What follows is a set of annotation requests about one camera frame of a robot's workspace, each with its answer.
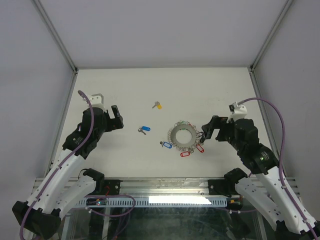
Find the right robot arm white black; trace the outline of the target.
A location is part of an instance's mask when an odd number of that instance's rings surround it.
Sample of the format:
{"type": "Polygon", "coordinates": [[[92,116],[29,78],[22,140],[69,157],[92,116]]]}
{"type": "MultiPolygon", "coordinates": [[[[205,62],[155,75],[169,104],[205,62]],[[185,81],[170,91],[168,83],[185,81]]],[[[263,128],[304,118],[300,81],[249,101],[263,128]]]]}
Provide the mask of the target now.
{"type": "Polygon", "coordinates": [[[280,163],[272,150],[258,137],[258,129],[251,119],[228,121],[226,117],[214,115],[209,123],[201,127],[203,143],[218,130],[219,142],[229,143],[243,165],[256,176],[266,189],[257,189],[249,176],[240,168],[224,175],[223,187],[226,195],[237,193],[245,197],[267,220],[278,240],[318,240],[320,224],[299,202],[287,179],[280,171],[280,163]]]}

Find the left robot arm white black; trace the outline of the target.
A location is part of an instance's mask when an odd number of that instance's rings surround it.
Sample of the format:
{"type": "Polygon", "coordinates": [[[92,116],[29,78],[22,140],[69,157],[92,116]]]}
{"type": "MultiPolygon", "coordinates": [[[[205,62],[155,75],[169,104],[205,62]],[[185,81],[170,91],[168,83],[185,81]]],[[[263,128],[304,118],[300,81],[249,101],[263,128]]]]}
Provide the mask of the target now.
{"type": "Polygon", "coordinates": [[[26,201],[17,201],[12,212],[19,225],[44,240],[50,239],[60,227],[68,211],[85,196],[100,194],[105,188],[105,175],[88,168],[74,186],[64,190],[72,173],[97,147],[106,132],[122,129],[123,118],[116,105],[111,106],[114,118],[99,107],[86,109],[82,121],[65,139],[62,151],[40,186],[26,201]]]}

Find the metal disc with keyrings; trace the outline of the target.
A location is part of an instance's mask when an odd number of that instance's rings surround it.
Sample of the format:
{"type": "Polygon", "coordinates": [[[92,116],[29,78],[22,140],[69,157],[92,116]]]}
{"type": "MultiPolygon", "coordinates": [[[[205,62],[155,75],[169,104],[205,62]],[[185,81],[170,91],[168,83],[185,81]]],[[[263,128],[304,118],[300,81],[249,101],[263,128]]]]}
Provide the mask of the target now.
{"type": "Polygon", "coordinates": [[[202,145],[200,139],[203,132],[197,130],[197,127],[189,121],[180,120],[169,129],[167,140],[180,153],[185,151],[194,152],[196,146],[202,145]]]}

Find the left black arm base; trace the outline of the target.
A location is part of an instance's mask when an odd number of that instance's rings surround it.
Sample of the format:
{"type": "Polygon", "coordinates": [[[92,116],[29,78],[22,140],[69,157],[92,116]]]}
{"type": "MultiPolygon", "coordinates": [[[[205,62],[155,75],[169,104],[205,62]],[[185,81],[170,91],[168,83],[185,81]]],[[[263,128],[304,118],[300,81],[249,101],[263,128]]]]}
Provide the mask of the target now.
{"type": "Polygon", "coordinates": [[[105,175],[93,168],[84,168],[80,171],[78,179],[82,176],[88,176],[95,182],[93,192],[88,196],[116,196],[120,194],[121,180],[106,179],[105,175]]]}

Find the red outline key tag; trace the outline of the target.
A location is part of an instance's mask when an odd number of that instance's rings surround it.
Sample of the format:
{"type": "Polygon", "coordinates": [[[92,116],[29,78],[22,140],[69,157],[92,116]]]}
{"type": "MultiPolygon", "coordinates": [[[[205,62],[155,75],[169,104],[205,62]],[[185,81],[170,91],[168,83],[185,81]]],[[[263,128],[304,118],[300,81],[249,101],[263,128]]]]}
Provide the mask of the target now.
{"type": "Polygon", "coordinates": [[[180,153],[180,157],[185,158],[189,157],[192,153],[190,151],[184,151],[180,153]]]}

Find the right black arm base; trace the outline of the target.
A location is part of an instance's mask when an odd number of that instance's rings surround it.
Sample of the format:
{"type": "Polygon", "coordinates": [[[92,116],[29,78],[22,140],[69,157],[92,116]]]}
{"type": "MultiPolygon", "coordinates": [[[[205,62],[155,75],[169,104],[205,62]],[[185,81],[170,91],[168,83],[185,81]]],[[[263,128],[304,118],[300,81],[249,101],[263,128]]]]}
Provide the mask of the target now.
{"type": "Polygon", "coordinates": [[[240,168],[234,168],[233,170],[227,172],[222,179],[209,179],[208,192],[209,195],[222,195],[227,198],[231,198],[233,195],[239,195],[236,192],[236,184],[242,178],[247,178],[248,175],[240,168]]]}

